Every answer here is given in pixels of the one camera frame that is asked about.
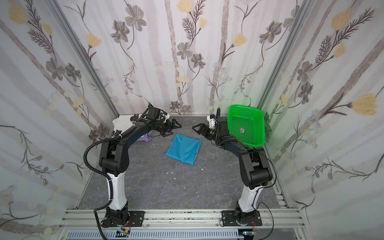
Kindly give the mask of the teal blue t-shirt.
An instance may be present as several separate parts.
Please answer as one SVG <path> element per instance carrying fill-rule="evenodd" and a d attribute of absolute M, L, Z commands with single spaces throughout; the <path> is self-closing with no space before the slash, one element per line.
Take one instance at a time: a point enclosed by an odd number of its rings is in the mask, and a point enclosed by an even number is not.
<path fill-rule="evenodd" d="M 176 134 L 174 140 L 171 142 L 170 148 L 166 152 L 166 156 L 181 163 L 193 166 L 197 159 L 201 144 L 202 140 Z"/>

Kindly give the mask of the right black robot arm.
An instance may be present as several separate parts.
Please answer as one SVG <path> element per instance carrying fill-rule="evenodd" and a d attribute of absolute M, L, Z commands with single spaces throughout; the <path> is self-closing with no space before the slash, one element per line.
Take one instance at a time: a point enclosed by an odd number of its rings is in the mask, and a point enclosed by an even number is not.
<path fill-rule="evenodd" d="M 230 134 L 226 121 L 216 122 L 213 128 L 206 124 L 198 124 L 192 129 L 207 140 L 225 151 L 234 154 L 239 159 L 241 179 L 244 187 L 240 199 L 236 203 L 232 216 L 224 214 L 223 225 L 231 222 L 238 226 L 257 223 L 257 200 L 263 189 L 273 179 L 273 172 L 263 148 L 253 148 Z"/>

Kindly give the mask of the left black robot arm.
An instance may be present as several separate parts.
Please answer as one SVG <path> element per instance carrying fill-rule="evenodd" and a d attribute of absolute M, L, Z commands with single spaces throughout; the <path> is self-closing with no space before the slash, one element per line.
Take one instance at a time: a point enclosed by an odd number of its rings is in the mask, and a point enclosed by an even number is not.
<path fill-rule="evenodd" d="M 127 130 L 117 130 L 113 137 L 102 143 L 99 166 L 107 175 L 109 203 L 106 215 L 101 222 L 103 228 L 122 227 L 131 220 L 128 201 L 125 194 L 125 173 L 129 167 L 129 148 L 140 137 L 156 131 L 162 137 L 173 134 L 174 129 L 182 125 L 161 109 L 149 105 L 142 114 L 130 117 Z"/>

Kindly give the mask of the purple folded t-shirt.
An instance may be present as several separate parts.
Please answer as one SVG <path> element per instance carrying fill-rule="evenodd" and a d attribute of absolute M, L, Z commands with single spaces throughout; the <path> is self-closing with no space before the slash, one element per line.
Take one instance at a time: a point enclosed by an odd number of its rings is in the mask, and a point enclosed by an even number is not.
<path fill-rule="evenodd" d="M 142 142 L 150 142 L 152 140 L 152 131 L 149 131 L 148 133 L 142 135 L 140 138 L 137 139 L 137 141 Z"/>

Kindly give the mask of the green plastic basket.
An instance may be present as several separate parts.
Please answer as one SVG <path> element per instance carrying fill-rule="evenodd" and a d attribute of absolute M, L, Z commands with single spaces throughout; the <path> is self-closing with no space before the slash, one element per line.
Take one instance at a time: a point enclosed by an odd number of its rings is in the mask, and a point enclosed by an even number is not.
<path fill-rule="evenodd" d="M 240 142 L 253 147 L 265 144 L 265 115 L 257 109 L 242 105 L 232 105 L 228 113 L 228 129 L 230 134 Z"/>

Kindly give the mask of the white printed folded t-shirt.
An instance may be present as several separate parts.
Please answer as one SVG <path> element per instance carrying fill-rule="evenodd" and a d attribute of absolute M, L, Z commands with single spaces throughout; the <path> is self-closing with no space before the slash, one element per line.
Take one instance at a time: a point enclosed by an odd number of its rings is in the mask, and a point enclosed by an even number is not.
<path fill-rule="evenodd" d="M 131 117 L 134 115 L 120 115 L 113 120 L 114 132 L 121 131 L 122 133 L 133 126 Z"/>

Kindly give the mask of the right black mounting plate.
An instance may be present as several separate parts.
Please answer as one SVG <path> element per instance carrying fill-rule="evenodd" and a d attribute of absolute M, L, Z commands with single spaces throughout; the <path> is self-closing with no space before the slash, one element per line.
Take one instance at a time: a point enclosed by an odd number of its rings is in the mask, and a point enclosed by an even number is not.
<path fill-rule="evenodd" d="M 259 227 L 262 219 L 259 211 L 243 213 L 240 209 L 221 211 L 221 226 L 223 227 Z"/>

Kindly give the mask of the black mounting plate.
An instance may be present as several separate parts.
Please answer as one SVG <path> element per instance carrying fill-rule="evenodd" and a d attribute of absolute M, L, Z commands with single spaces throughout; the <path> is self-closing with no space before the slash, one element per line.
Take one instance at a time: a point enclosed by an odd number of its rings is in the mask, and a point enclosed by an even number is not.
<path fill-rule="evenodd" d="M 240 209 L 221 211 L 221 226 L 223 227 L 259 227 L 262 219 L 259 211 L 243 213 Z"/>
<path fill-rule="evenodd" d="M 110 227 L 141 227 L 143 225 L 145 212 L 144 211 L 128 211 L 124 215 L 125 219 L 121 220 L 115 218 L 110 214 L 105 214 L 105 217 L 101 221 L 103 228 Z"/>

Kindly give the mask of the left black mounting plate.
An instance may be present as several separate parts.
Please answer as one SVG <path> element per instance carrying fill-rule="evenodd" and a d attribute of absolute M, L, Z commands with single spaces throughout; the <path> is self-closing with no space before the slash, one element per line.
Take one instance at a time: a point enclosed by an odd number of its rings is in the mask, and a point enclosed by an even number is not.
<path fill-rule="evenodd" d="M 115 218 L 110 214 L 105 214 L 105 217 L 101 221 L 103 228 L 110 227 L 141 227 L 143 225 L 145 212 L 144 211 L 128 211 L 124 215 L 125 219 L 121 220 Z"/>

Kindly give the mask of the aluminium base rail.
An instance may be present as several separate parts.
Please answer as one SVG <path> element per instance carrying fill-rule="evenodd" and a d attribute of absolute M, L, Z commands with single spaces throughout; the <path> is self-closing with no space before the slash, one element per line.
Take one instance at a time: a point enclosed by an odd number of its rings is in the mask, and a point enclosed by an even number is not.
<path fill-rule="evenodd" d="M 262 219 L 259 227 L 223 227 L 222 210 L 133 210 L 144 211 L 141 227 L 130 229 L 221 229 L 221 228 L 304 228 L 305 222 L 297 209 L 258 209 Z"/>

